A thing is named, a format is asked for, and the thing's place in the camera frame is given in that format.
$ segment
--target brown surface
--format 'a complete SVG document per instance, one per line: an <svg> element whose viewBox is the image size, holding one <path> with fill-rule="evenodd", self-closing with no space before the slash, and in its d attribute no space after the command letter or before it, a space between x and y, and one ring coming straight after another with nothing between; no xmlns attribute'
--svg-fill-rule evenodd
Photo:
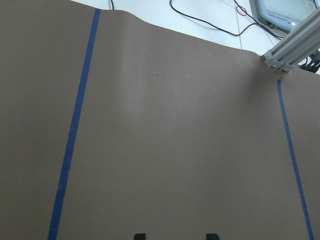
<svg viewBox="0 0 320 240"><path fill-rule="evenodd" d="M94 10L0 6L0 239L46 239Z"/></svg>
<svg viewBox="0 0 320 240"><path fill-rule="evenodd" d="M282 75L320 85L252 52L103 12L59 239L308 239Z"/></svg>

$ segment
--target cable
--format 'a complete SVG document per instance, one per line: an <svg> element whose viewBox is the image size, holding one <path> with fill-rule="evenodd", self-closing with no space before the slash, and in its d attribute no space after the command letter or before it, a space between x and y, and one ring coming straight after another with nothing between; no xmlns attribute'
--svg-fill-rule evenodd
<svg viewBox="0 0 320 240"><path fill-rule="evenodd" d="M112 10L115 10L114 1L113 1L113 0L110 0L110 2L111 2L111 5L112 5Z"/></svg>
<svg viewBox="0 0 320 240"><path fill-rule="evenodd" d="M242 7L237 3L237 1L234 0L234 2L235 2L235 3L239 6L239 8L242 10ZM225 29L222 29L222 28L220 28L220 27L218 27L218 26L216 26L216 25L214 25L214 24L212 24L212 23L210 23L210 22L208 22L208 21L202 20L202 19L197 18L197 17L194 17L194 16L187 15L187 14L181 12L181 11L178 11L178 10L175 9L174 6L172 5L172 0L169 0L169 5L170 5L170 7L171 7L175 12L177 12L177 13L185 16L185 17L188 17L188 18L191 18L191 19L194 19L194 20L203 22L203 23L205 23L205 24L208 24L208 25L214 27L215 29L218 29L219 31L222 31L222 32L224 32L224 33L226 33L226 34L230 34L230 35L232 35L232 36L234 36L234 37L240 36L240 35L243 34L244 31L246 31L249 27L251 27L251 26L253 26L253 25L258 25L259 27L261 27L263 30L265 30L267 33L269 33L270 35L274 36L274 37L277 38L278 40L281 40L281 39L283 38L283 37L281 37L281 36L275 35L273 32L271 32L271 31L270 31L269 29L267 29L265 26L261 25L257 20L255 20L255 19L254 19L251 15L249 15L248 13L247 13L248 17L250 17L251 19L253 19L255 22L249 24L249 25L248 25L244 30L242 30L242 32L240 32L239 34L235 34L235 33L232 33L232 32L230 32L230 31L227 31L227 30L225 30Z"/></svg>

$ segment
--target blue tape strip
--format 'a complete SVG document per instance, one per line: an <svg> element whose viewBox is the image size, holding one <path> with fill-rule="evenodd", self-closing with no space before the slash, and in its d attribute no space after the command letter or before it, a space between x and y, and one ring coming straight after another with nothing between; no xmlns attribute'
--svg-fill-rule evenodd
<svg viewBox="0 0 320 240"><path fill-rule="evenodd" d="M81 109L82 104L84 101L85 91L86 91L86 85L88 80L88 74L90 69L90 63L92 58L92 53L94 50L95 45L95 39L96 39L96 33L98 29L98 23L99 23L99 17L100 17L100 9L95 9L92 25L91 25L91 31L90 36L88 40L88 45L86 48L84 63L82 67L82 73L78 88L78 93L76 95L76 100L74 104L74 110L71 120L71 126L68 136L68 141L65 147L64 152L64 158L60 173L60 180L58 189L56 191L55 201L54 201L54 207L53 212L51 216L51 223L50 223L50 229L48 233L48 240L56 240L58 235L58 228L60 223L60 218L62 214L62 208L64 204L64 197L67 189L67 183L68 183L68 177L69 177L69 170L71 167L72 162L72 156L74 153L74 147L75 147L75 141L77 137L77 131L78 131L78 125L79 125L79 119L81 115Z"/></svg>
<svg viewBox="0 0 320 240"><path fill-rule="evenodd" d="M308 213L308 209L307 209L304 190L303 190L301 179L300 179L298 163L297 163L297 160L296 160L294 145L293 145L291 134L290 134L290 129L289 129L289 124L288 124L288 119L287 119L284 99L283 99L283 96L282 96L281 82L282 82L283 79L284 78L282 77L277 83L279 101L280 101L282 117L283 117L283 123L284 123L284 127L285 127L286 138L287 138L288 144L289 144L289 149L290 149L290 154L291 154L291 159L292 159L292 165L293 165L293 169L294 169L296 184L298 185L298 190L299 190L299 194L300 194L300 200L301 200L301 205L302 205L302 209L303 209L305 224L306 224L306 228L308 230L309 240L314 240L314 234L313 234L312 227L311 227L311 222L310 222L309 213Z"/></svg>

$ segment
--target electronic device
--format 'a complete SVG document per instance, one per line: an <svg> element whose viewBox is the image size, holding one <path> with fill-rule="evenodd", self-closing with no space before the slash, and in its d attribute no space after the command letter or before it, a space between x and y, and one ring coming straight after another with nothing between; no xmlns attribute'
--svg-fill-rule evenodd
<svg viewBox="0 0 320 240"><path fill-rule="evenodd" d="M319 7L317 0L250 0L258 21L290 32Z"/></svg>

